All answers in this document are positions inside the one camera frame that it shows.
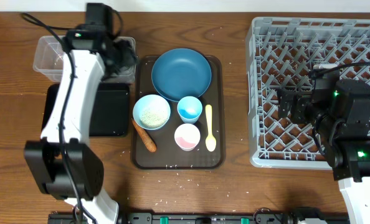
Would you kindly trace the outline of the light blue cup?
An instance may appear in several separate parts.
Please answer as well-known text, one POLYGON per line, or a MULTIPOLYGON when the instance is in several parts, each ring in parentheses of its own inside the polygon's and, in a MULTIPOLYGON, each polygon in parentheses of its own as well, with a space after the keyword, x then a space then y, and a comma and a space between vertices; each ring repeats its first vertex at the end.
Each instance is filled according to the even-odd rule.
POLYGON ((202 103, 196 97, 186 96, 178 102, 177 111, 184 123, 194 124, 202 113, 202 103))

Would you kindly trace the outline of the white pink cup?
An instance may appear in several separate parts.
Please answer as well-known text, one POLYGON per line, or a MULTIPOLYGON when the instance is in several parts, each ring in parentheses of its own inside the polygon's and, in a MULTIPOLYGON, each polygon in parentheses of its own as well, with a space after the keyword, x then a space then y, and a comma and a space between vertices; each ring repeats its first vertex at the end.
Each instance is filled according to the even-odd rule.
POLYGON ((182 124, 177 127, 174 132, 175 143, 183 151, 191 151, 198 144, 201 139, 201 134, 199 129, 193 124, 182 124))

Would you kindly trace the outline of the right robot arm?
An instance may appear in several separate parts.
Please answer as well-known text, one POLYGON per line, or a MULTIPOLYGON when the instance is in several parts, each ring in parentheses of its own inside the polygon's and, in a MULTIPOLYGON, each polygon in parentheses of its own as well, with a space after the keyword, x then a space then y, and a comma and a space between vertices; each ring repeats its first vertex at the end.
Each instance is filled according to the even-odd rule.
POLYGON ((337 75, 320 75, 313 84, 312 91, 277 89, 278 115, 312 126, 350 222, 370 223, 370 86, 337 75))

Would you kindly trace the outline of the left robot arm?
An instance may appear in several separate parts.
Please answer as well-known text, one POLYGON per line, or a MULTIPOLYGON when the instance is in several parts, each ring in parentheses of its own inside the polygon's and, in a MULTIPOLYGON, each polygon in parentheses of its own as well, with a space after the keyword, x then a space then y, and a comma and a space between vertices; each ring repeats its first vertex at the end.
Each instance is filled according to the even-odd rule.
POLYGON ((113 28, 118 16, 106 4, 88 3, 85 22, 58 38, 64 70, 55 104, 40 139, 24 148, 39 190, 71 204, 74 223, 123 222, 119 204, 103 188, 103 163, 89 135, 100 83, 138 63, 134 48, 113 28))

